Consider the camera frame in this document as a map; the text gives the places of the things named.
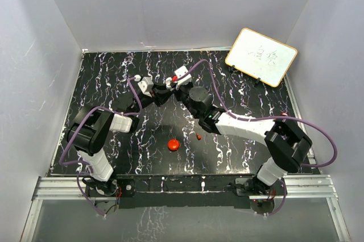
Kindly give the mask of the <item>white earbud charging case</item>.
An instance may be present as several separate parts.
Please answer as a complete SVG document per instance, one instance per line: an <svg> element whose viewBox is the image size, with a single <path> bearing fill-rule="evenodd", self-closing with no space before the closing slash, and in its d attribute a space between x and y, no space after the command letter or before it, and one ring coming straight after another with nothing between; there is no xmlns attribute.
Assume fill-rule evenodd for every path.
<svg viewBox="0 0 364 242"><path fill-rule="evenodd" d="M172 80L171 77L166 78L165 85L166 85L167 89L172 89L173 88L173 80Z"/></svg>

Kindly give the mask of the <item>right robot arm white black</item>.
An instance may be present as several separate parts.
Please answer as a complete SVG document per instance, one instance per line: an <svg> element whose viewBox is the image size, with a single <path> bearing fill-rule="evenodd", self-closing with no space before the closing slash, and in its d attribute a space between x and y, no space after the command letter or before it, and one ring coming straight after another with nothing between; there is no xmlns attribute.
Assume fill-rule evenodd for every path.
<svg viewBox="0 0 364 242"><path fill-rule="evenodd" d="M237 190L268 194L274 183L288 173L297 173L303 164L312 141L293 120L238 120L223 108L213 105L207 89L193 83L173 89L173 93L199 126L208 133L232 135L253 140L267 147L271 157L258 169L253 178L236 184Z"/></svg>

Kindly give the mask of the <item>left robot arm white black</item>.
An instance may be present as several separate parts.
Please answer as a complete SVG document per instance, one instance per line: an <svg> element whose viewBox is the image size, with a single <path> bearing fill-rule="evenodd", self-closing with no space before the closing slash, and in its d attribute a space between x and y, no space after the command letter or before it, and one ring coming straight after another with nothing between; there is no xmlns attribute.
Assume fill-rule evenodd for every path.
<svg viewBox="0 0 364 242"><path fill-rule="evenodd" d="M91 105L81 108L68 131L67 141L86 163L90 177L82 181L87 186L105 196L117 191L114 170L104 151L109 132L134 132L140 121L140 111L153 103L163 105L173 92L174 89L170 90L165 85L153 84L147 94L140 91L136 97L133 93L125 93L117 98L112 103L117 113Z"/></svg>

